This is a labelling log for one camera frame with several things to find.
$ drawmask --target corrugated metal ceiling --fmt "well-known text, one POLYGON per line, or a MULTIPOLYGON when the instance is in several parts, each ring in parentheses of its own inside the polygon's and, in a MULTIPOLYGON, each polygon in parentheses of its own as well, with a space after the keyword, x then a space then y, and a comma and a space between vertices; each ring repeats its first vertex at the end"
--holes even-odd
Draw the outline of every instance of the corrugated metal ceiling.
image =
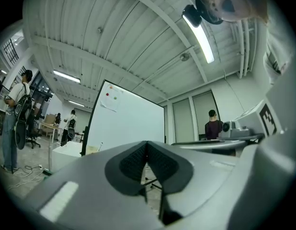
POLYGON ((102 81, 107 79, 154 102, 166 100, 205 83, 194 57, 180 60, 180 55, 190 50, 194 50, 208 81, 224 71, 239 70, 239 45, 228 23, 204 24, 215 57, 207 64, 194 34, 181 18, 190 0, 149 0, 178 26, 190 48, 177 30, 143 1, 25 0, 25 36, 36 46, 40 70, 57 95, 92 107, 102 81), (107 62, 105 67, 100 58, 111 64, 107 62), (115 71, 117 66, 123 71, 115 71), (54 80, 54 69, 80 78, 81 86, 60 77, 54 80))

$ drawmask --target person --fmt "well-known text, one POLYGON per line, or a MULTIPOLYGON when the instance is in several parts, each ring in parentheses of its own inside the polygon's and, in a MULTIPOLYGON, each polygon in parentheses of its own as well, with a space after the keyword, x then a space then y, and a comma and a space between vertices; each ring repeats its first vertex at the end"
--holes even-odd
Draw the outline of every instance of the person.
POLYGON ((218 134, 221 132, 223 122, 217 120, 215 110, 209 111, 210 121, 205 124, 205 137, 208 140, 217 139, 218 134))
MULTIPOLYGON (((54 120, 54 124, 53 125, 59 127, 60 123, 61 123, 61 113, 58 113, 56 115, 56 118, 54 120)), ((57 129, 54 132, 54 140, 58 140, 58 138, 57 138, 57 129)))
POLYGON ((61 146, 64 146, 66 144, 66 140, 71 141, 71 138, 68 136, 68 128, 75 128, 76 127, 76 121, 77 121, 77 116, 76 116, 76 111, 71 110, 70 115, 64 119, 64 122, 66 123, 61 139, 61 146))
POLYGON ((196 0, 200 16, 210 23, 257 18, 267 27, 263 65, 270 84, 296 60, 296 37, 272 0, 196 0))
POLYGON ((9 173, 13 173, 13 170, 17 169, 17 148, 14 137, 16 115, 14 113, 14 106, 25 94, 30 94, 29 82, 31 79, 32 71, 26 70, 22 74, 22 83, 16 84, 4 100, 8 107, 3 122, 2 151, 4 164, 1 167, 9 173))

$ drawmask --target ceiling light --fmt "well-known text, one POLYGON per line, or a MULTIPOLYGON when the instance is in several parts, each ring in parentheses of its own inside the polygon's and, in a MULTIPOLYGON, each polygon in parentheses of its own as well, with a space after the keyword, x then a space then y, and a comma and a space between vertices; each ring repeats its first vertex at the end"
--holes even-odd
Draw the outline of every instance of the ceiling light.
POLYGON ((202 29, 202 26, 199 25, 198 27, 194 27, 192 25, 192 23, 189 22, 189 20, 185 17, 185 15, 183 15, 183 18, 185 19, 186 23, 189 25, 189 27, 191 28, 191 30, 193 31, 193 33, 195 34, 200 47, 205 55, 206 61, 208 63, 211 63, 214 61, 214 56, 212 53, 212 49, 211 46, 209 44, 209 41, 205 35, 204 30, 202 29))
POLYGON ((72 77, 72 76, 70 76, 68 74, 65 74, 63 72, 59 72, 59 71, 54 70, 53 73, 56 74, 56 75, 58 75, 58 76, 60 76, 60 77, 63 77, 63 78, 66 78, 66 79, 69 79, 69 80, 72 80, 72 81, 75 81, 75 82, 80 83, 80 79, 75 78, 75 77, 72 77))
POLYGON ((79 103, 76 103, 76 102, 73 102, 73 101, 69 101, 70 103, 73 103, 73 104, 75 104, 75 105, 79 105, 79 106, 83 106, 83 107, 85 107, 85 105, 82 105, 82 104, 79 104, 79 103))

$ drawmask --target black sign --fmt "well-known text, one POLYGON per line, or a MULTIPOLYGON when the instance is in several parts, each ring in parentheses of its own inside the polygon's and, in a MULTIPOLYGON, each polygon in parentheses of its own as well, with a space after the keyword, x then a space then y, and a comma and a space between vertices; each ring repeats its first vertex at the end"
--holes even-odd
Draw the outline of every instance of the black sign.
POLYGON ((277 127, 276 127, 276 124, 274 123, 273 116, 267 104, 265 104, 262 110, 260 111, 260 117, 263 121, 267 136, 269 136, 270 134, 271 135, 275 134, 277 132, 277 127))

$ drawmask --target backpack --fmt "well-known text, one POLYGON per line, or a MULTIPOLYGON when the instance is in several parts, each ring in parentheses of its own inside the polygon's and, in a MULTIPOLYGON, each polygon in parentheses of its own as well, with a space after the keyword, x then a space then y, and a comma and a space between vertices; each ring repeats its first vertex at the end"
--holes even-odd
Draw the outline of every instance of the backpack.
POLYGON ((16 122, 14 125, 15 144, 18 149, 22 150, 25 145, 27 120, 32 110, 32 98, 30 93, 27 93, 27 88, 24 85, 25 95, 14 106, 16 122))
POLYGON ((68 125, 68 128, 75 128, 76 121, 74 119, 71 119, 68 125))

